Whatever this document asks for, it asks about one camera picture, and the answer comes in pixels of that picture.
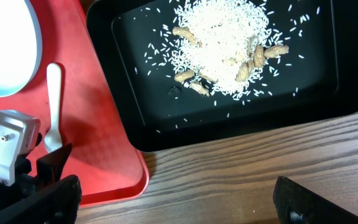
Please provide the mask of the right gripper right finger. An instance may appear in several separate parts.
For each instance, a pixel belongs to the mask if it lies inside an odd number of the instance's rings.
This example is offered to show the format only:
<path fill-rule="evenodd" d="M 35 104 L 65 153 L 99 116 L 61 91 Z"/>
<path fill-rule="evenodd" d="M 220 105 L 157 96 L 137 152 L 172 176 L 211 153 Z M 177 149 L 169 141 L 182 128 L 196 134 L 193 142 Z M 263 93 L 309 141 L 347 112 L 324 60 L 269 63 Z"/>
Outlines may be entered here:
<path fill-rule="evenodd" d="M 291 179 L 278 177 L 273 203 L 280 223 L 358 223 L 358 216 Z"/>

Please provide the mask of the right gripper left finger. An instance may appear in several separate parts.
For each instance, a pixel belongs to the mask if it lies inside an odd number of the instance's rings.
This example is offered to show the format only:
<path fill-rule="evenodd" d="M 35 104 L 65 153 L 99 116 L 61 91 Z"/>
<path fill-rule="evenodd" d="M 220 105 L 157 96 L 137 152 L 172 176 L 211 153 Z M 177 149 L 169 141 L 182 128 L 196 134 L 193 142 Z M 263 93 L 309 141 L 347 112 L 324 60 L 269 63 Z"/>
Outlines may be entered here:
<path fill-rule="evenodd" d="M 0 211 L 0 223 L 74 223 L 82 192 L 79 178 L 69 175 L 39 191 L 42 199 L 27 198 Z"/>

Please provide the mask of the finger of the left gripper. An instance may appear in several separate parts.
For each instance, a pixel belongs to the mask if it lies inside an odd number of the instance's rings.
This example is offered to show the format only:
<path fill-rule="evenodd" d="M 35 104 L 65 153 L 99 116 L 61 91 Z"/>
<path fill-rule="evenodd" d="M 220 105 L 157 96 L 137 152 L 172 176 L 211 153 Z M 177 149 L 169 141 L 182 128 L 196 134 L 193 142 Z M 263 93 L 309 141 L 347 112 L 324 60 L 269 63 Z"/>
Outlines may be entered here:
<path fill-rule="evenodd" d="M 42 190 L 60 180 L 71 151 L 72 144 L 69 143 L 37 159 L 37 175 L 35 177 L 37 190 Z"/>

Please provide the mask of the rice and food scraps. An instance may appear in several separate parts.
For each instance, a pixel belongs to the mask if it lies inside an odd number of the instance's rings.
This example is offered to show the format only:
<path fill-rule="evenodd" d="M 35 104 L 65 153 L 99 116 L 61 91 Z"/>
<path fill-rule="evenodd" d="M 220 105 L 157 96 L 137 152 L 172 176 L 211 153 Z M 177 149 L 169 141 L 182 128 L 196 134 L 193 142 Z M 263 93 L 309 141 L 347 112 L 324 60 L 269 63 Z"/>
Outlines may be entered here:
<path fill-rule="evenodd" d="M 330 1 L 155 1 L 124 13 L 145 129 L 169 132 L 202 123 L 218 96 L 251 113 L 311 118 L 298 85 L 267 80 L 296 75 Z"/>

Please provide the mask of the white plastic spoon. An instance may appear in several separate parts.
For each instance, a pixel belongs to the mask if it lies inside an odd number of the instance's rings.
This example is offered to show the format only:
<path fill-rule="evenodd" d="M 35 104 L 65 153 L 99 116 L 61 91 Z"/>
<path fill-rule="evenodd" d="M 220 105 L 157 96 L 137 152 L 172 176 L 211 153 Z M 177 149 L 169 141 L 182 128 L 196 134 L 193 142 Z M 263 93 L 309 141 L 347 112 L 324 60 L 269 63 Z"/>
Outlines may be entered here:
<path fill-rule="evenodd" d="M 47 152 L 51 153 L 63 146 L 59 131 L 62 70 L 57 63 L 50 63 L 47 66 L 47 90 L 50 107 L 50 129 L 44 137 L 44 144 Z"/>

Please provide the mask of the light blue round plate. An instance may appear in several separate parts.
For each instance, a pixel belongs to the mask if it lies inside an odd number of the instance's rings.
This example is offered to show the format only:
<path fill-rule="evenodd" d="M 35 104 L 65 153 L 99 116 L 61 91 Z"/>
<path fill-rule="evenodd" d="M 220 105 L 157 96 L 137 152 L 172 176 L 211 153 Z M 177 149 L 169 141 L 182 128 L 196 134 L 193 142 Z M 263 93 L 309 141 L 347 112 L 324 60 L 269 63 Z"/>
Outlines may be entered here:
<path fill-rule="evenodd" d="M 0 97 L 22 90 L 42 59 L 42 33 L 29 0 L 0 0 Z"/>

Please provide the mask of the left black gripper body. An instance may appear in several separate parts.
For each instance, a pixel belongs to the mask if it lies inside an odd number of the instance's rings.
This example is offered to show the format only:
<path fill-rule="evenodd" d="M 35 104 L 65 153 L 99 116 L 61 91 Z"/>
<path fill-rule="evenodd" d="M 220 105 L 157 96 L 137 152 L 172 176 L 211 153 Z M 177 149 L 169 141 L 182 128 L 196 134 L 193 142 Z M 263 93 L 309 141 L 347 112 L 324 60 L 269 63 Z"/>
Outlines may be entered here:
<path fill-rule="evenodd" d="M 31 170 L 31 162 L 27 156 L 19 156 L 14 164 L 16 181 L 10 186 L 0 181 L 0 211 L 27 198 L 36 202 L 42 199 L 42 194 L 37 189 L 38 179 L 29 176 Z"/>

